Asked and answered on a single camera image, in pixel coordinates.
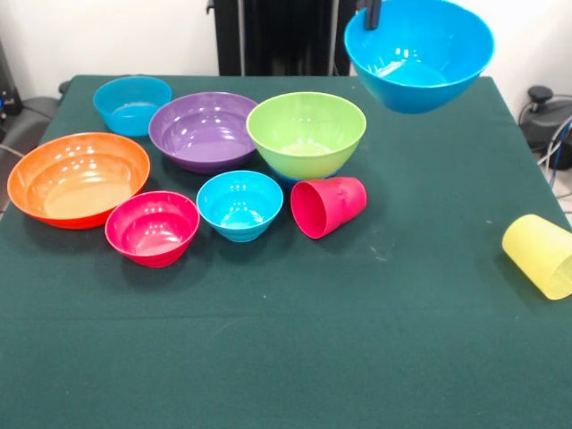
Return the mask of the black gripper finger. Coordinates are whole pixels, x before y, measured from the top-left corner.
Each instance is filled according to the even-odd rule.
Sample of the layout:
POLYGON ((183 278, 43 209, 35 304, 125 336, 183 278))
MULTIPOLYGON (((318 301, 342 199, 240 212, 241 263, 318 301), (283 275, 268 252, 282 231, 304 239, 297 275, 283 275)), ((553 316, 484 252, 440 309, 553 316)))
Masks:
POLYGON ((365 0, 365 30, 371 31, 378 28, 382 0, 365 0))

